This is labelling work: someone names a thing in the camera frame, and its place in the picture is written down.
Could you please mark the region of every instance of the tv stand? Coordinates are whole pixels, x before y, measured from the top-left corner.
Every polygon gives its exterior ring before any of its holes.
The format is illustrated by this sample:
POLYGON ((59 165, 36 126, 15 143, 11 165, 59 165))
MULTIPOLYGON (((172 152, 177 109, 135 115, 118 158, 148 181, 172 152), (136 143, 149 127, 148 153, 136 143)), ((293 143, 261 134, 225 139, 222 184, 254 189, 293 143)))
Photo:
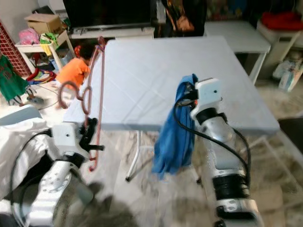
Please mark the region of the tv stand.
POLYGON ((104 38, 129 39, 129 38, 150 38, 153 39, 153 27, 141 28, 82 28, 74 29, 73 34, 69 35, 70 39, 92 39, 103 36, 104 38))

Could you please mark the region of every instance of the green jersey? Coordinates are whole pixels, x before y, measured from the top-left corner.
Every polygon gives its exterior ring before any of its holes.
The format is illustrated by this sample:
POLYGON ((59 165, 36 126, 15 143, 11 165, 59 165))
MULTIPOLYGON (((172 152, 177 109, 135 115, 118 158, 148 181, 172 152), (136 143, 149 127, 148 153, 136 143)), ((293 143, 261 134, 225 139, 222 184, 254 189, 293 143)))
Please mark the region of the green jersey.
POLYGON ((13 66, 6 56, 0 57, 0 92, 9 101, 25 93, 28 82, 13 71, 13 66))

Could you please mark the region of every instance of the red lattice panel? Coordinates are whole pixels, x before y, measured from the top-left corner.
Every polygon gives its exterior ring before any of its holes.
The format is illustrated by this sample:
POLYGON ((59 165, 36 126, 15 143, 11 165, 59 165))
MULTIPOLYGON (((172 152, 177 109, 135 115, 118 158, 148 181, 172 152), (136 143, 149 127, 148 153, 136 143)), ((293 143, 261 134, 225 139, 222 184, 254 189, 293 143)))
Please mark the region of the red lattice panel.
POLYGON ((0 20, 0 50, 4 55, 8 57, 13 67, 20 73, 23 77, 28 77, 31 72, 23 60, 20 52, 15 47, 14 42, 10 38, 9 34, 5 30, 1 20, 0 20))

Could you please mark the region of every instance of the white tablecloth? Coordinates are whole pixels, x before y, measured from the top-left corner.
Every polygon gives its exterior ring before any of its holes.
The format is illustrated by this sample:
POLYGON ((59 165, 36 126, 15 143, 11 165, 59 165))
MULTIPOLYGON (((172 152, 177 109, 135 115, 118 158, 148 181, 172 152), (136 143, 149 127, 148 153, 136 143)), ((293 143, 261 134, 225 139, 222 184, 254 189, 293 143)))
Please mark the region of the white tablecloth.
MULTIPOLYGON (((181 78, 222 81, 220 110, 232 127, 246 134, 271 134, 279 125, 223 37, 109 41, 105 51, 102 129, 157 131, 175 100, 181 78)), ((98 118, 101 57, 92 77, 90 117, 98 118)), ((74 100, 64 121, 82 122, 74 100)))

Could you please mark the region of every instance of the pink bag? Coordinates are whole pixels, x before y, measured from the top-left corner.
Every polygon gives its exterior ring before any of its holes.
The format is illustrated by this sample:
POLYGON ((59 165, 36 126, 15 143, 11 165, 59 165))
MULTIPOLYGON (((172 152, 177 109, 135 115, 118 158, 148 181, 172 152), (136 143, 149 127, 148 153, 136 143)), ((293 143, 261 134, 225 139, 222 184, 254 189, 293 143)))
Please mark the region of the pink bag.
POLYGON ((33 45, 40 43, 38 33, 32 28, 27 28, 19 32, 19 38, 22 45, 33 45))

